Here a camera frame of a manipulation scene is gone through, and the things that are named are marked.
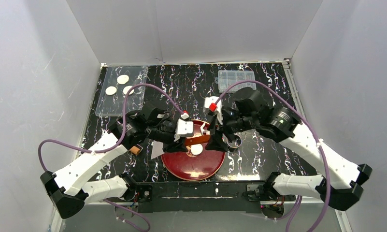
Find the round red tray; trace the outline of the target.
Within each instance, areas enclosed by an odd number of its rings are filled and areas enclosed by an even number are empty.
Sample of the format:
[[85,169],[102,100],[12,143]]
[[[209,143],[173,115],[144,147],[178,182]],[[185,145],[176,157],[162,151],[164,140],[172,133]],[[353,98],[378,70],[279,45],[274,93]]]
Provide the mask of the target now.
[[[199,137],[201,127],[207,129],[209,123],[202,120],[194,120],[194,135]],[[225,152],[208,150],[207,143],[202,143],[203,152],[198,156],[192,156],[190,147],[186,146],[187,152],[173,152],[162,154],[161,160],[171,174],[185,181],[201,181],[213,176],[222,166],[225,159]]]

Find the clear plastic tray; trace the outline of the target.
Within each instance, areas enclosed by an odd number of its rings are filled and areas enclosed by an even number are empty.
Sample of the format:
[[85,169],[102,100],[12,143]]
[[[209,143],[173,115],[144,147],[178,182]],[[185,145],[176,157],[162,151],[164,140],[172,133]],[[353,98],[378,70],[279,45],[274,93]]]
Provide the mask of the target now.
[[[124,85],[117,83],[117,77],[123,74],[129,76],[129,81]],[[123,110],[123,102],[125,95],[123,88],[125,86],[135,86],[145,83],[148,74],[148,66],[111,66],[107,67],[104,81],[102,83],[100,96],[95,109],[97,116],[121,116]],[[117,93],[112,96],[107,96],[105,90],[109,86],[117,88]]]

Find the scraper knife orange handle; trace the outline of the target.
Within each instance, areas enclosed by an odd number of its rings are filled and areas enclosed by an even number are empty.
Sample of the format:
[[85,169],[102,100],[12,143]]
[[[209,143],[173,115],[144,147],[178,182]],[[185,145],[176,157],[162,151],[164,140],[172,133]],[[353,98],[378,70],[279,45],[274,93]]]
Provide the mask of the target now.
[[[199,137],[191,137],[187,138],[185,140],[185,146],[191,146],[191,145],[196,145],[196,144],[202,144],[202,143],[207,143],[210,140],[210,135],[202,135]],[[163,143],[161,142],[153,142],[153,147],[150,155],[150,159],[157,158],[164,154],[165,152],[162,150],[163,149]]]

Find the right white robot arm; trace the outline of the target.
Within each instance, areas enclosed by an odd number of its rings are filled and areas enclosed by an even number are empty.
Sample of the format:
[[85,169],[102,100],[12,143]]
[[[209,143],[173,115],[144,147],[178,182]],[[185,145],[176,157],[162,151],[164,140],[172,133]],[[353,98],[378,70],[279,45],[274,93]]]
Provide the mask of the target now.
[[258,90],[244,87],[233,98],[234,108],[223,106],[216,96],[205,98],[203,110],[212,116],[206,149],[227,151],[228,143],[223,137],[233,142],[236,133],[255,130],[295,152],[317,170],[317,175],[312,176],[273,172],[262,185],[245,192],[249,200],[301,195],[321,199],[340,211],[360,200],[362,185],[372,173],[369,165],[352,163],[325,143],[317,142],[296,113],[286,107],[269,106]]

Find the cut round dough wrapper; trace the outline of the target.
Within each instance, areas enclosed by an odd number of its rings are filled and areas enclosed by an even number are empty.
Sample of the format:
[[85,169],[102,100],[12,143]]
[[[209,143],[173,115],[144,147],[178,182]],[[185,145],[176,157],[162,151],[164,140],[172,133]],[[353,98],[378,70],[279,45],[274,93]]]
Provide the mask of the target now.
[[190,147],[190,153],[192,156],[198,156],[203,152],[203,146],[201,144],[192,145]]

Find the wooden rolling pin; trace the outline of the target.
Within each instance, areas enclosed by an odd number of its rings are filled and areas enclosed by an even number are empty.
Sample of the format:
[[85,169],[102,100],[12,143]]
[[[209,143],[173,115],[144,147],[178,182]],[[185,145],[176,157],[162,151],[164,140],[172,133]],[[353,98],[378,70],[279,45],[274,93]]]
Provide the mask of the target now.
[[133,146],[132,148],[129,149],[129,151],[134,155],[139,155],[141,150],[142,148],[140,146]]

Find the metal ring cutter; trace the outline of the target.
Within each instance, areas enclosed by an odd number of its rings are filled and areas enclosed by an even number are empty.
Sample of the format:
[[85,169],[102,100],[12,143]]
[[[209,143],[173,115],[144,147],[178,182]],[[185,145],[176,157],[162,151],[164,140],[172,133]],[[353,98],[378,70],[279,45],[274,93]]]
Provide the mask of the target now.
[[233,151],[242,145],[242,139],[239,135],[233,134],[230,136],[230,140],[227,138],[227,145],[229,151]]

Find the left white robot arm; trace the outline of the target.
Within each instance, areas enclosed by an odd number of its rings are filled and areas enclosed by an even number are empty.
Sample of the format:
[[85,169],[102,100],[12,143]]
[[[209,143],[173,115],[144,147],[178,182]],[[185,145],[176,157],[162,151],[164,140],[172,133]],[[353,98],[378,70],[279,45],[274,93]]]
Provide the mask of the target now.
[[186,151],[185,140],[194,132],[194,122],[186,112],[177,120],[166,110],[144,107],[126,113],[115,121],[89,149],[76,147],[82,154],[64,168],[45,170],[40,180],[62,219],[77,214],[86,204],[106,198],[124,198],[135,190],[127,174],[91,181],[91,177],[117,157],[131,151],[146,139],[163,144],[165,152]]

